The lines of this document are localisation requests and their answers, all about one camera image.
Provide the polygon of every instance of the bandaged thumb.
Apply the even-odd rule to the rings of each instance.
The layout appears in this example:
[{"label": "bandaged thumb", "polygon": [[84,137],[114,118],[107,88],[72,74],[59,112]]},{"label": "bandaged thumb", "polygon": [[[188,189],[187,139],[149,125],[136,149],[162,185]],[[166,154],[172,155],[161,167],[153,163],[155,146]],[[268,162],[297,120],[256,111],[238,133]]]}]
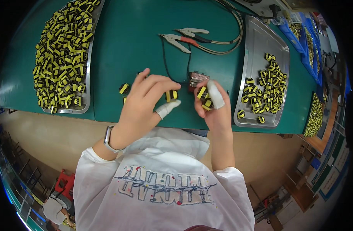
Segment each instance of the bandaged thumb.
[{"label": "bandaged thumb", "polygon": [[178,107],[181,103],[182,101],[176,100],[163,104],[156,109],[156,113],[161,117],[161,119],[164,119],[165,116],[167,116],[174,108]]},{"label": "bandaged thumb", "polygon": [[220,91],[217,89],[213,80],[207,82],[207,90],[209,91],[209,97],[211,98],[215,109],[219,109],[225,105],[223,96],[220,94]]}]

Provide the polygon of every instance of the green table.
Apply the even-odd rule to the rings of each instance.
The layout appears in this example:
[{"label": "green table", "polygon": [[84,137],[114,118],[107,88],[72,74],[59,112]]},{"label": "green table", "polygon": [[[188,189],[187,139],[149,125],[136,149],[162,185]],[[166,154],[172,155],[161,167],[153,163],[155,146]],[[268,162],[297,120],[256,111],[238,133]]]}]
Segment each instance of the green table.
[{"label": "green table", "polygon": [[[44,22],[66,1],[45,1],[32,10],[17,31],[0,75],[0,106],[31,112],[42,112],[32,90],[34,45]],[[123,106],[118,88],[132,83],[136,73],[149,67],[152,74],[166,75],[160,37],[177,34],[175,28],[193,27],[210,31],[207,39],[227,41],[238,34],[234,17],[212,1],[149,0],[105,2],[96,28],[91,65],[91,107],[77,118],[118,122]],[[316,83],[300,60],[300,54],[274,25],[271,28],[288,44],[291,52],[288,93],[281,121],[276,129],[254,129],[232,126],[234,131],[268,133],[302,133],[309,111],[311,93]],[[228,50],[230,45],[207,44],[208,48]],[[169,72],[177,81],[186,80],[188,54],[165,42]],[[236,104],[242,77],[244,39],[234,52],[211,55],[192,47],[190,71],[216,79],[229,90],[232,108]],[[163,127],[207,129],[194,110],[193,95],[184,85],[179,91],[182,104],[159,123]],[[161,99],[156,105],[165,102]]]}]

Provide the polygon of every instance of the watch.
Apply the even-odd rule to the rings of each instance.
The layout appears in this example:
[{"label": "watch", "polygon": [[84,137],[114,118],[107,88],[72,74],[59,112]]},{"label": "watch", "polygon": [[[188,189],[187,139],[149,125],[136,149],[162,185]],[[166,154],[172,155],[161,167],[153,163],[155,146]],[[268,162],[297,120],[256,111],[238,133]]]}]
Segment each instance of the watch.
[{"label": "watch", "polygon": [[105,139],[103,140],[103,144],[105,145],[105,147],[110,150],[110,151],[113,151],[114,153],[118,153],[124,149],[119,149],[119,150],[116,150],[116,149],[113,149],[110,145],[109,145],[109,141],[110,141],[110,135],[111,135],[111,130],[112,128],[114,127],[113,126],[107,126],[107,129],[106,129],[106,133],[105,133]]}]

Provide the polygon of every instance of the stool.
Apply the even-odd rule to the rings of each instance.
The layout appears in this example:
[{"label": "stool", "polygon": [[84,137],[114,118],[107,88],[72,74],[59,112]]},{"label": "stool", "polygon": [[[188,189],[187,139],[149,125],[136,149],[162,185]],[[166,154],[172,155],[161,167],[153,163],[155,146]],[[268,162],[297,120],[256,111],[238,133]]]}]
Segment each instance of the stool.
[{"label": "stool", "polygon": [[74,198],[70,195],[70,190],[74,189],[74,179],[75,179],[75,174],[71,174],[71,176],[66,175],[65,169],[62,169],[61,174],[58,178],[58,181],[56,183],[56,186],[54,187],[54,190],[57,192],[62,192],[61,194],[66,196],[70,201],[73,201]]}]

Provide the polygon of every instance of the chair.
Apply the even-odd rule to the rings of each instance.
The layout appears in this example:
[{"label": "chair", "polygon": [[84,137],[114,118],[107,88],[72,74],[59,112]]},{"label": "chair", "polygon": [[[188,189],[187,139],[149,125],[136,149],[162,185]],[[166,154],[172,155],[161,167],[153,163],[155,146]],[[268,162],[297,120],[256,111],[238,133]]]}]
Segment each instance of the chair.
[{"label": "chair", "polygon": [[62,169],[54,190],[57,192],[62,192],[62,195],[66,196],[70,201],[73,201],[74,198],[70,195],[70,190],[74,189],[75,174],[72,173],[70,176],[68,176],[64,172],[65,169]]}]

